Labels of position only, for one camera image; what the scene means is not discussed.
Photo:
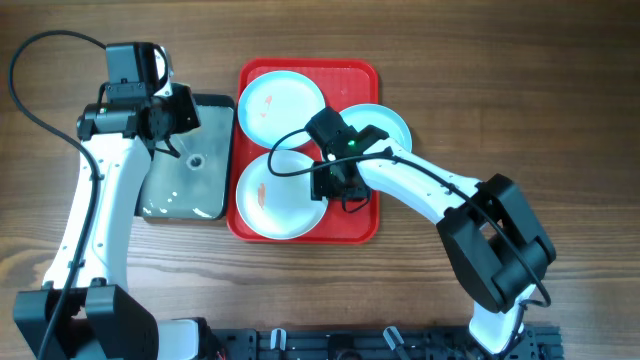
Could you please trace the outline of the white plate front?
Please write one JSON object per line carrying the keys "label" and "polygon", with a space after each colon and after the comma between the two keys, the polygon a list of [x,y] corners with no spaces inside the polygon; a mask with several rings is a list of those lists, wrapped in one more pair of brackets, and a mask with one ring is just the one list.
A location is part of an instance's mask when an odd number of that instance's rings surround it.
{"label": "white plate front", "polygon": [[324,217],[328,202],[311,198],[308,174],[278,177],[313,165],[309,156],[291,150],[265,153],[242,172],[236,207],[245,224],[268,239],[290,240],[310,232]]}

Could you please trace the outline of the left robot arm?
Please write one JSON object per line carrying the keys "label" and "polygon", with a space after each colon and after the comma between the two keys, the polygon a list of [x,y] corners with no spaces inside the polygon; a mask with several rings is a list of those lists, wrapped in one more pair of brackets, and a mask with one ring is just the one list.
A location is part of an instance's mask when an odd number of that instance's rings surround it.
{"label": "left robot arm", "polygon": [[14,322],[40,359],[221,359],[202,318],[158,321],[128,291],[127,254],[144,178],[170,138],[195,129],[188,87],[166,51],[109,44],[108,80],[77,122],[80,172],[60,248],[37,291],[17,295]]}

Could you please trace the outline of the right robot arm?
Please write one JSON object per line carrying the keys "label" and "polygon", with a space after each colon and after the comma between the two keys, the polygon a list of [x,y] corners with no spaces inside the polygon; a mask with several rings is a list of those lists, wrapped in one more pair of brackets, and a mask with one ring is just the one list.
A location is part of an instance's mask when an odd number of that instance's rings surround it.
{"label": "right robot arm", "polygon": [[[304,130],[324,158],[311,168],[312,199],[362,200],[379,191],[436,226],[457,280],[474,301],[470,335],[485,351],[504,354],[524,330],[526,307],[550,305],[541,281],[556,250],[511,179],[454,174],[375,125],[355,129],[330,107]],[[537,301],[535,291],[542,295]]]}

